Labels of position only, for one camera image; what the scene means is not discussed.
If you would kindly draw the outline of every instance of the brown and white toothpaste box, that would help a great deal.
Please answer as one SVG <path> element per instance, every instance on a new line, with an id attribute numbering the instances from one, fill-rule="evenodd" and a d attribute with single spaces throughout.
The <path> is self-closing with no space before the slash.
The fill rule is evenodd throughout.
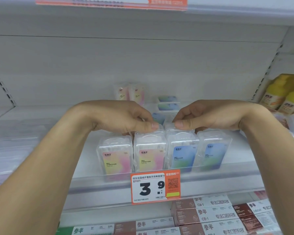
<path id="1" fill-rule="evenodd" d="M 152 230 L 143 230 L 143 231 L 136 231 L 136 232 L 128 232 L 126 235 L 181 235 L 179 227 L 170 227 L 170 228 L 159 228 L 159 229 L 152 229 Z"/>
<path id="2" fill-rule="evenodd" d="M 171 213 L 175 210 L 204 208 L 221 205 L 232 205 L 227 195 L 203 196 L 192 199 L 176 200 L 172 202 Z"/>
<path id="3" fill-rule="evenodd" d="M 247 234 L 247 231 L 240 219 L 182 225 L 180 226 L 180 230 L 181 235 Z"/>
<path id="4" fill-rule="evenodd" d="M 176 226 L 180 226 L 192 223 L 214 222 L 238 218 L 239 217 L 234 208 L 231 205 L 227 205 L 201 209 L 176 210 L 176 220 L 174 220 L 174 222 Z"/>
<path id="5" fill-rule="evenodd" d="M 263 229 L 263 228 L 271 228 L 271 227 L 279 228 L 279 225 L 277 223 L 277 220 L 274 216 L 273 211 L 265 212 L 261 214 L 253 214 L 253 215 L 242 217 L 240 219 L 248 232 Z"/>
<path id="6" fill-rule="evenodd" d="M 234 205 L 237 215 L 241 218 L 252 214 L 259 214 L 268 211 L 272 211 L 271 204 L 268 199 L 254 201 L 250 203 Z"/>
<path id="7" fill-rule="evenodd" d="M 153 218 L 139 221 L 116 223 L 114 226 L 114 233 L 128 233 L 164 227 L 174 227 L 173 217 Z"/>

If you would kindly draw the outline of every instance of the person's right hand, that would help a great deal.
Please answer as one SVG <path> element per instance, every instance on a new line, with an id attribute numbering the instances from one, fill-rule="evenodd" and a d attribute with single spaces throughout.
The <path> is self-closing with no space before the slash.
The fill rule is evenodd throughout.
<path id="1" fill-rule="evenodd" d="M 198 100 L 182 108 L 173 122 L 177 129 L 202 131 L 207 128 L 240 129 L 241 120 L 265 107 L 236 100 Z"/>

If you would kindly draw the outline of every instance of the hand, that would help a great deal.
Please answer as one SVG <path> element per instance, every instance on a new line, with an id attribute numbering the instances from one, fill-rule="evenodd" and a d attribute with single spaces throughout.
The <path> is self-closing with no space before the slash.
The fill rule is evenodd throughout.
<path id="1" fill-rule="evenodd" d="M 117 133 L 149 133 L 159 127 L 159 124 L 153 121 L 150 112 L 133 101 L 87 101 L 77 104 L 72 109 L 74 108 L 82 112 L 83 119 L 89 122 L 87 125 L 93 131 L 104 129 Z"/>
<path id="2" fill-rule="evenodd" d="M 207 128 L 237 130 L 240 129 L 241 120 L 254 109 L 265 108 L 236 100 L 198 100 L 182 108 L 173 122 L 178 129 L 196 129 L 196 132 Z"/>

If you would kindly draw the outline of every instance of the toothpaste box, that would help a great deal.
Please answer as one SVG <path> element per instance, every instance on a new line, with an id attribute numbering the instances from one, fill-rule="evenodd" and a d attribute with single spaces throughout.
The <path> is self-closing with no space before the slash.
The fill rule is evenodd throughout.
<path id="1" fill-rule="evenodd" d="M 174 227 L 173 217 L 116 223 L 114 226 L 114 233 L 128 233 L 164 227 Z"/>
<path id="2" fill-rule="evenodd" d="M 226 205 L 200 209 L 176 210 L 174 222 L 176 226 L 180 226 L 192 223 L 214 222 L 238 218 L 239 217 L 234 208 L 231 205 Z"/>
<path id="3" fill-rule="evenodd" d="M 160 229 L 152 229 L 152 230 L 143 230 L 136 232 L 128 232 L 126 235 L 181 235 L 179 227 L 170 227 L 170 228 L 160 228 Z"/>
<path id="4" fill-rule="evenodd" d="M 60 227 L 56 235 L 112 235 L 114 233 L 114 224 L 88 225 L 76 227 Z"/>
<path id="5" fill-rule="evenodd" d="M 232 205 L 227 195 L 203 196 L 192 199 L 176 200 L 172 202 L 171 213 L 175 210 L 206 208 L 221 205 Z"/>
<path id="6" fill-rule="evenodd" d="M 237 215 L 241 218 L 252 214 L 259 214 L 268 211 L 272 211 L 271 204 L 268 199 L 254 201 L 250 203 L 234 205 Z"/>
<path id="7" fill-rule="evenodd" d="M 240 218 L 248 232 L 276 228 L 280 230 L 273 211 Z"/>
<path id="8" fill-rule="evenodd" d="M 247 231 L 240 219 L 182 225 L 180 226 L 180 230 L 181 235 L 247 234 Z"/>

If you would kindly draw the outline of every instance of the number 3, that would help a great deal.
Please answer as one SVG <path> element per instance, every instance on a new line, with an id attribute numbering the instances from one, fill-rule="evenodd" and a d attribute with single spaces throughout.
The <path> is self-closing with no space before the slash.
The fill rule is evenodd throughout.
<path id="1" fill-rule="evenodd" d="M 143 188 L 142 188 L 143 191 L 140 193 L 140 195 L 147 196 L 147 195 L 150 194 L 151 190 L 148 188 L 150 186 L 150 182 L 148 182 L 148 183 L 141 183 L 140 186 L 141 187 L 143 186 Z"/>

